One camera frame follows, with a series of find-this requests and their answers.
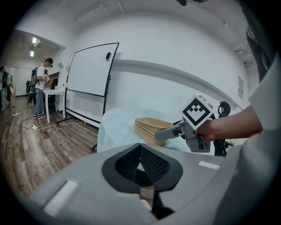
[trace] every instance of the cable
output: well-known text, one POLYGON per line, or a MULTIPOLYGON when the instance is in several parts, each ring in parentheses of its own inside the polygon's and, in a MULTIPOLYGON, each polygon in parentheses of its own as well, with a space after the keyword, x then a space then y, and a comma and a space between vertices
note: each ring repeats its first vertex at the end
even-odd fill
POLYGON ((3 125, 7 125, 7 124, 12 123, 12 122, 8 123, 8 121, 7 121, 6 123, 4 123, 4 124, 1 124, 0 127, 3 126, 3 125))
POLYGON ((23 128, 25 128, 25 129, 28 130, 30 127, 29 127, 29 128, 26 128, 26 127, 22 126, 22 124, 23 124, 23 121, 29 120, 29 119, 31 119, 31 118, 33 118, 33 117, 30 117, 30 118, 28 118, 28 119, 22 120, 22 123, 21 123, 18 127, 23 127, 23 128))
MULTIPOLYGON (((26 108, 28 108, 28 107, 29 107, 29 106, 27 106, 27 107, 25 107, 25 108, 22 108, 21 110, 15 112, 14 114, 19 113, 20 111, 22 111, 22 110, 24 110, 24 109, 26 109, 26 108)), ((4 124, 1 124, 0 127, 3 126, 3 125, 7 125, 7 124, 12 123, 12 122, 8 123, 8 121, 7 121, 6 123, 4 123, 4 124)))
MULTIPOLYGON (((64 125, 70 125, 70 124, 80 124, 80 123, 65 123, 64 125)), ((48 128, 48 127, 43 127, 43 128, 36 129, 36 130, 42 130, 42 129, 45 129, 45 128, 48 128)))

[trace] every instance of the white cloth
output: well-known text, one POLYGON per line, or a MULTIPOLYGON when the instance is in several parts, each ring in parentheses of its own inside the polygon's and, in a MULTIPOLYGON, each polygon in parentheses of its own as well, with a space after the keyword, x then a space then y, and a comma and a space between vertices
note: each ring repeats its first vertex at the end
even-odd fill
MULTIPOLYGON (((40 64, 40 66, 37 67, 37 76, 45 77, 44 75, 44 64, 40 64)), ((35 85, 36 88, 39 88, 43 90, 45 85, 45 81, 38 81, 38 83, 35 85)))
MULTIPOLYGON (((142 117, 151 117, 170 123, 182 120, 180 114, 169 115, 146 109, 111 109, 102 117, 97 138, 97 152, 106 151, 123 145, 145 143, 134 133, 135 119, 142 117)), ((188 145, 181 137, 168 139, 162 147, 181 152, 190 152, 188 145)), ((213 143, 211 143, 211 151, 208 155, 215 155, 213 143)))

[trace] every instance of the table leg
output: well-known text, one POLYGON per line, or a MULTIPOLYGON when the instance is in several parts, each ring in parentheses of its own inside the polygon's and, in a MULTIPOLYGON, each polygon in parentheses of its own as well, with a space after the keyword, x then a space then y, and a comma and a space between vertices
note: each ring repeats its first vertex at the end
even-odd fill
POLYGON ((65 94, 62 94, 62 115, 65 118, 65 94))
POLYGON ((54 96, 54 105, 56 107, 56 112, 58 111, 57 96, 57 94, 54 96))
POLYGON ((45 103, 46 103, 46 116, 47 116, 47 121, 50 123, 50 117, 49 117, 49 108, 48 108, 48 94, 45 94, 45 103))

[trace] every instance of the sneaker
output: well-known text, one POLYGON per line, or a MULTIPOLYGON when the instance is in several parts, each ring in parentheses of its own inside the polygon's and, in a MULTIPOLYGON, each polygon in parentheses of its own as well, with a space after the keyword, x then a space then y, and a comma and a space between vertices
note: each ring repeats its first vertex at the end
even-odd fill
POLYGON ((37 117, 38 120, 46 119, 46 118, 47 118, 46 115, 43 115, 43 116, 41 116, 41 117, 37 117))

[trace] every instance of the wooden floor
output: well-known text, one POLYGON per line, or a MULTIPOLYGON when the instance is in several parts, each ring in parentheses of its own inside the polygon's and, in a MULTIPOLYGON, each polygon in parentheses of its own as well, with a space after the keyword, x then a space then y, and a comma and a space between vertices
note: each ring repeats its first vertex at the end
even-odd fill
MULTIPOLYGON (((63 119, 62 115, 51 112, 51 123, 47 123, 47 119, 33 119, 33 105, 23 109, 27 107, 26 99, 16 99, 15 106, 0 112, 0 163, 12 189, 29 196, 59 170, 91 154, 90 149, 97 142, 97 131, 82 123, 27 130, 19 127, 21 123, 24 127, 34 124, 39 129, 55 125, 63 119), (18 115, 12 116, 21 109, 18 115)), ((68 120, 61 124, 77 122, 68 120)))

